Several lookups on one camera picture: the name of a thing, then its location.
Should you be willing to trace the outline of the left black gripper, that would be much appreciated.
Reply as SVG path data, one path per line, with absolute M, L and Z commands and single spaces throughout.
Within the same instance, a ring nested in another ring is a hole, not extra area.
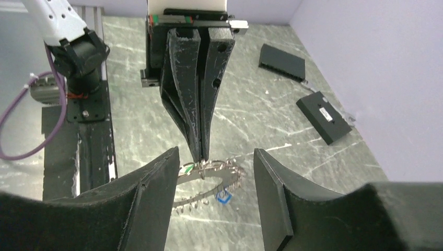
M 234 36 L 245 34 L 249 24 L 226 11 L 166 8 L 162 14 L 147 15 L 145 27 L 142 86 L 156 87 L 160 81 L 162 103 L 185 137 L 193 162 L 206 161 L 213 113 L 235 46 Z

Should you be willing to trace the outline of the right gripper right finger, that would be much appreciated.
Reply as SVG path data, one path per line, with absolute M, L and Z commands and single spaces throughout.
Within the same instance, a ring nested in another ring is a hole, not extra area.
M 442 183 L 369 182 L 340 194 L 255 149 L 265 250 L 442 250 Z

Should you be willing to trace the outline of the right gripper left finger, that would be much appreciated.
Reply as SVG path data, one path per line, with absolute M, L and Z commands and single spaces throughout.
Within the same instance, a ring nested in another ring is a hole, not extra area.
M 147 165 L 75 198 L 1 193 L 1 250 L 164 250 L 180 156 Z

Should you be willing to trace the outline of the green key tag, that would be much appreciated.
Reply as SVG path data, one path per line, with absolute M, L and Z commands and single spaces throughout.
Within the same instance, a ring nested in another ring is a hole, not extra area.
M 194 164 L 182 165 L 179 170 L 179 175 L 187 175 L 193 170 L 194 166 Z

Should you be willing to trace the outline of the large metal keyring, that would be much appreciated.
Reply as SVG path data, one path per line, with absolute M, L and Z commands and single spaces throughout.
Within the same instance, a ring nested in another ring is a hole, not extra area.
M 246 174 L 245 169 L 235 159 L 201 161 L 183 165 L 188 164 L 195 165 L 193 170 L 187 175 L 178 174 L 177 195 L 172 206 L 176 214 L 209 205 L 210 199 L 215 199 L 215 195 L 224 189 L 228 189 L 232 194 L 235 189 L 241 187 Z

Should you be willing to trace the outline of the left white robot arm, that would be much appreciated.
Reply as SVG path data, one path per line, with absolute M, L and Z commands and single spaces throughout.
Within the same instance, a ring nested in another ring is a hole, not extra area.
M 99 88 L 98 67 L 109 47 L 68 1 L 24 1 L 54 68 L 70 91 L 85 97 Z M 195 162 L 209 156 L 215 104 L 235 38 L 249 24 L 228 14 L 226 1 L 148 1 L 146 68 L 142 82 L 158 86 L 162 103 L 184 135 Z

